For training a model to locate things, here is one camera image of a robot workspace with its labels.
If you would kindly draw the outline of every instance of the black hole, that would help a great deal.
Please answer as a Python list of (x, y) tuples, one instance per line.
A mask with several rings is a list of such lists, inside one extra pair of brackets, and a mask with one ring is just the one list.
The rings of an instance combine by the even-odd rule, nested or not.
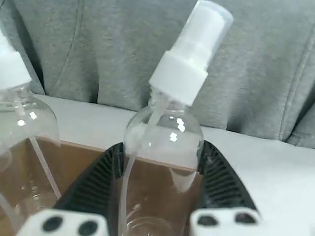
[(217, 220), (212, 216), (201, 216), (198, 220), (198, 225), (215, 226), (217, 224), (218, 224)]
[(79, 235), (90, 236), (97, 231), (97, 223), (94, 221), (87, 221), (79, 228)]
[(57, 230), (60, 225), (63, 223), (63, 219), (60, 216), (54, 216), (49, 218), (43, 224), (43, 230), (45, 232), (52, 232)]
[(235, 222), (241, 224), (256, 224), (256, 220), (247, 213), (238, 213), (235, 217)]

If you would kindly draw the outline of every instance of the clear bottle cap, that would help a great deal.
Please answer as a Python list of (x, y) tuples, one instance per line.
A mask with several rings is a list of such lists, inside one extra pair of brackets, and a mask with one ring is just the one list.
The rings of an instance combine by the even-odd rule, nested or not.
[(200, 0), (171, 52), (206, 70), (232, 23), (233, 16), (225, 8)]

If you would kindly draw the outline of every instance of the bottle neck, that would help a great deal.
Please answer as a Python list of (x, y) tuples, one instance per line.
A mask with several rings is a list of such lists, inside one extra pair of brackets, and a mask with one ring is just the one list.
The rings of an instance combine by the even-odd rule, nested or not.
[(29, 84), (17, 86), (5, 91), (0, 91), (1, 103), (12, 103), (14, 101), (25, 102), (32, 97)]
[(150, 100), (148, 102), (148, 105), (152, 108), (156, 105), (157, 101), (159, 101), (160, 99), (164, 99), (164, 100), (168, 100), (169, 101), (169, 106), (167, 108), (167, 110), (171, 110), (171, 111), (186, 111), (189, 106), (180, 103), (176, 100), (171, 99), (169, 96), (165, 95), (164, 93), (157, 91), (154, 88), (151, 88), (151, 93), (150, 93), (151, 97)]

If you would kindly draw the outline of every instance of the spray pump cap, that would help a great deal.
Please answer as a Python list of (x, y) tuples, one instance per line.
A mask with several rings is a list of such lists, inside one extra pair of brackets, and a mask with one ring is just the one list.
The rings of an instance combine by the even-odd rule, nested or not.
[(5, 37), (4, 27), (0, 22), (0, 90), (12, 89), (31, 80), (21, 55)]
[(150, 85), (191, 106), (232, 23), (233, 16), (225, 8), (209, 0), (199, 0), (172, 49), (163, 55)]

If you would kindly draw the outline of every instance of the spray bottle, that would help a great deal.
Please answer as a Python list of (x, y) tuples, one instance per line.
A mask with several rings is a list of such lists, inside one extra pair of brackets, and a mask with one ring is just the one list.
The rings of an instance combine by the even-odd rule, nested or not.
[(12, 155), (10, 170), (18, 175), (19, 194), (5, 188), (12, 180), (2, 173), (0, 192), (24, 219), (52, 207), (61, 196), (62, 161), (53, 111), (30, 91), (31, 77), (21, 55), (0, 30), (0, 139)]
[[(149, 106), (130, 120), (125, 132), (128, 163), (121, 191), (120, 236), (183, 235), (203, 145), (201, 128), (188, 108), (232, 22), (223, 7), (199, 0), (154, 71)], [(155, 167), (138, 168), (141, 161)]]

